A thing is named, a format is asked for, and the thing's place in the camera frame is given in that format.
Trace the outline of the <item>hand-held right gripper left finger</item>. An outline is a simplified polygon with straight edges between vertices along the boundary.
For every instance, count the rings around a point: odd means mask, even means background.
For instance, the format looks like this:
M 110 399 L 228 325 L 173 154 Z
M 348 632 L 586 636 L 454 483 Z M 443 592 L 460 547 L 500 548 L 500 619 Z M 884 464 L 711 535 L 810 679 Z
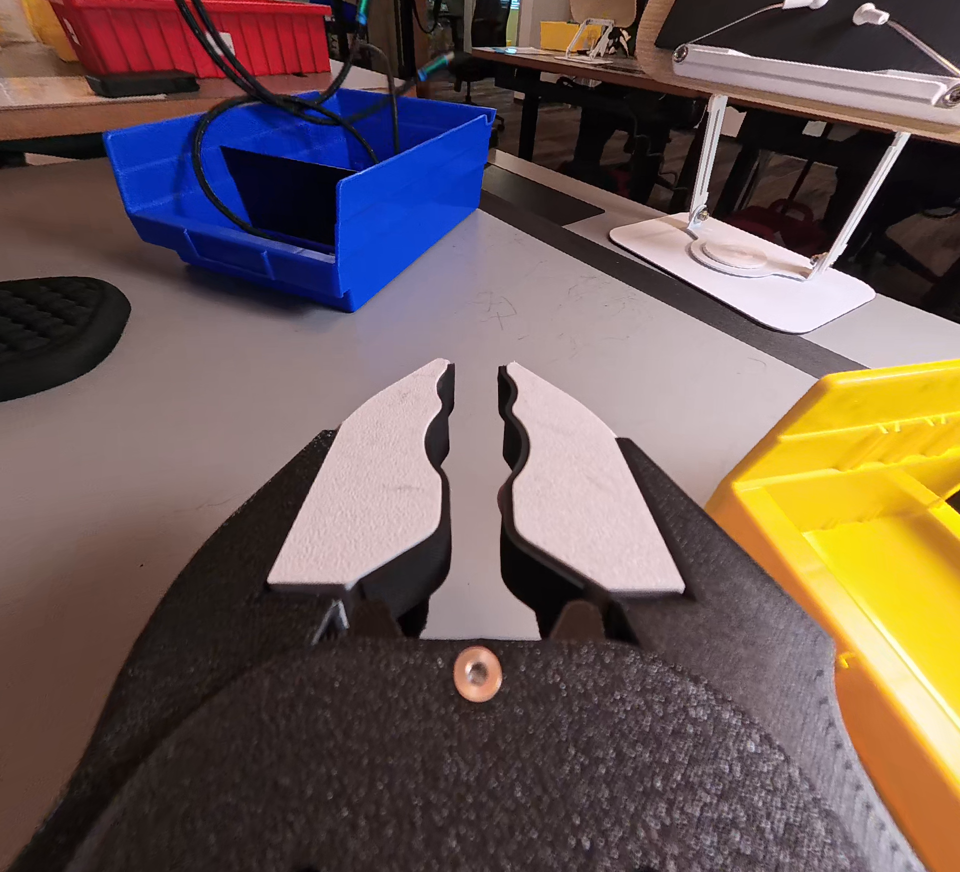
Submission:
M 351 611 L 393 618 L 423 606 L 450 570 L 454 366 L 434 359 L 365 401 L 339 426 L 267 578 Z

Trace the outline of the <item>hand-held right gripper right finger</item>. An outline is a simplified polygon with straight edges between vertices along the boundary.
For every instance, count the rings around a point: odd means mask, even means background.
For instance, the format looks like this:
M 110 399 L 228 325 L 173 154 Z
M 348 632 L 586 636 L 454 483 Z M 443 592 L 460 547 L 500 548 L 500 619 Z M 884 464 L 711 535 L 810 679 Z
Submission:
M 537 625 L 554 626 L 574 601 L 609 622 L 621 603 L 683 595 L 618 435 L 518 362 L 499 368 L 497 387 L 509 468 L 498 494 L 501 576 Z

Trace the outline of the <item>yellow plastic bin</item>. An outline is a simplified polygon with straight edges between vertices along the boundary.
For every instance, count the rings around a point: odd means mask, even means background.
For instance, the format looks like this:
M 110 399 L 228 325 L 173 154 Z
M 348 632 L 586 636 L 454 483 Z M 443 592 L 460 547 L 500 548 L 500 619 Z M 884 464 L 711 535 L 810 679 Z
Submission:
M 832 637 L 846 730 L 929 870 L 959 869 L 959 362 L 827 375 L 705 506 Z

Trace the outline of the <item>blue plastic bin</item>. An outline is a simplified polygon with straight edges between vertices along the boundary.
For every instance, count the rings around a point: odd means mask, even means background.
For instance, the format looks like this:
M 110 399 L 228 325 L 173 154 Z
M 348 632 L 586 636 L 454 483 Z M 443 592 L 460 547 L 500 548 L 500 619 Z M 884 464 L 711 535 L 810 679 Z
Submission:
M 355 311 L 479 206 L 492 109 L 397 99 L 399 147 L 389 97 L 341 88 L 327 107 L 352 120 L 376 152 L 373 165 L 352 135 L 264 105 L 217 118 L 202 145 L 206 177 L 247 220 L 222 146 L 354 169 L 338 186 L 335 250 L 326 254 L 234 227 L 194 176 L 191 115 L 103 135 L 126 215 L 139 237 L 187 265 L 239 278 L 342 311 Z

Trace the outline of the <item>white folding stand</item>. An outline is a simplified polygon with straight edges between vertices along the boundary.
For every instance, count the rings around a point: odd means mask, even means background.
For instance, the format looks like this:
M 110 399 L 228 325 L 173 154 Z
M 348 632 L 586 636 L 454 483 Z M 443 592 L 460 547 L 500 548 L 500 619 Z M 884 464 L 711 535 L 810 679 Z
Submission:
M 942 75 L 905 71 L 856 71 L 788 62 L 703 45 L 704 37 L 679 45 L 673 71 L 712 86 L 750 87 L 775 97 L 826 103 L 846 110 L 913 121 L 958 125 L 958 66 L 871 2 L 855 10 L 856 27 L 893 30 Z M 608 239 L 626 253 L 677 278 L 749 320 L 780 333 L 801 335 L 870 302 L 869 285 L 834 270 L 847 245 L 898 163 L 909 131 L 896 131 L 827 251 L 809 258 L 711 216 L 710 179 L 727 109 L 726 94 L 712 92 L 706 105 L 702 151 L 687 213 L 620 226 Z
M 582 55 L 599 60 L 611 52 L 611 37 L 616 25 L 610 18 L 591 17 L 582 21 L 566 47 L 564 55 Z

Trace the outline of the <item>black bin divider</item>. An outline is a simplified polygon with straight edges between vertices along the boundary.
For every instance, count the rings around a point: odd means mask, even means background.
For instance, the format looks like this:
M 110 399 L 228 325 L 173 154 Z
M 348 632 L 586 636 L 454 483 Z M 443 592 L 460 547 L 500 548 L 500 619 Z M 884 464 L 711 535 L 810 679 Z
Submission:
M 356 174 L 322 163 L 222 146 L 247 222 L 289 244 L 332 254 L 338 186 Z

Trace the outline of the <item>red fabric bag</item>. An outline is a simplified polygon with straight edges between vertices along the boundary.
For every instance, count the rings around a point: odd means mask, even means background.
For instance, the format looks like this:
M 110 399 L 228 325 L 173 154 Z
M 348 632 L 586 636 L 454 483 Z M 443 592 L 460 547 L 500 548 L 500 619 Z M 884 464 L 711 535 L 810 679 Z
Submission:
M 780 199 L 771 206 L 748 206 L 732 214 L 727 223 L 806 257 L 822 254 L 829 237 L 812 209 L 796 201 Z

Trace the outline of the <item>wooden top desk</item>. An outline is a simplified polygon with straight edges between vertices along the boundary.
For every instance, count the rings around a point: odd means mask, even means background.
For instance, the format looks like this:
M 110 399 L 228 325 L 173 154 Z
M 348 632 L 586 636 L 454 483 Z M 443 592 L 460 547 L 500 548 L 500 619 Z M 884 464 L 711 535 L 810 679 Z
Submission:
M 570 106 L 581 112 L 581 127 L 573 157 L 560 167 L 562 174 L 623 193 L 642 205 L 661 186 L 671 193 L 670 211 L 690 207 L 705 129 L 702 94 L 657 82 L 633 60 L 575 62 L 558 54 L 510 48 L 478 48 L 471 56 L 492 66 L 498 87 L 523 99 L 521 158 L 533 159 L 541 105 Z M 618 131 L 628 139 L 625 185 L 600 162 L 606 143 Z M 677 176 L 668 183 L 662 168 L 674 132 L 691 132 L 693 140 Z

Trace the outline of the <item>flat black case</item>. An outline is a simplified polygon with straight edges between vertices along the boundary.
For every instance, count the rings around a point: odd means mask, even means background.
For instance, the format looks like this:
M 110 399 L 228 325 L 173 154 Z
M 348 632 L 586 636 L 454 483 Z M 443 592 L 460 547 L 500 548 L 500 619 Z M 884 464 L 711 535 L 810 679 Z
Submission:
M 200 91 L 196 76 L 180 70 L 134 73 L 87 73 L 94 95 L 111 100 L 191 95 Z

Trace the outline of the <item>long red ribbed bin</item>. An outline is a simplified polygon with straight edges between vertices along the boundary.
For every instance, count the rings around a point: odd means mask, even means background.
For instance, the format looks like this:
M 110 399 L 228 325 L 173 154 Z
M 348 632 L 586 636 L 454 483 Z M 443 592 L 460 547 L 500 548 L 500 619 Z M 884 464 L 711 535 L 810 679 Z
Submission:
M 90 74 L 180 71 L 222 78 L 174 0 L 45 0 Z M 202 0 L 226 48 L 256 77 L 330 70 L 328 5 Z

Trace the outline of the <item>black office chair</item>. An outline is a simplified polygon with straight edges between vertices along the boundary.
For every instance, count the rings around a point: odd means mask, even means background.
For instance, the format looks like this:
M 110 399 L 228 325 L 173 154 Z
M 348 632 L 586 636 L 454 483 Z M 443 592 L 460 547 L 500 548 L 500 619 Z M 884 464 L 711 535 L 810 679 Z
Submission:
M 507 45 L 512 1 L 476 0 L 470 32 L 472 49 Z

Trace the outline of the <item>long yellow bin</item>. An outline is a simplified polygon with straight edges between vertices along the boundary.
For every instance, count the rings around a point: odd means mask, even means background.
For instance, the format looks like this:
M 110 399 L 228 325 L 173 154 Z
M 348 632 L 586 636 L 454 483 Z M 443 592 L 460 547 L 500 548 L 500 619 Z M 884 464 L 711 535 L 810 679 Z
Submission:
M 67 63 L 79 63 L 71 41 L 47 0 L 20 0 L 34 38 Z

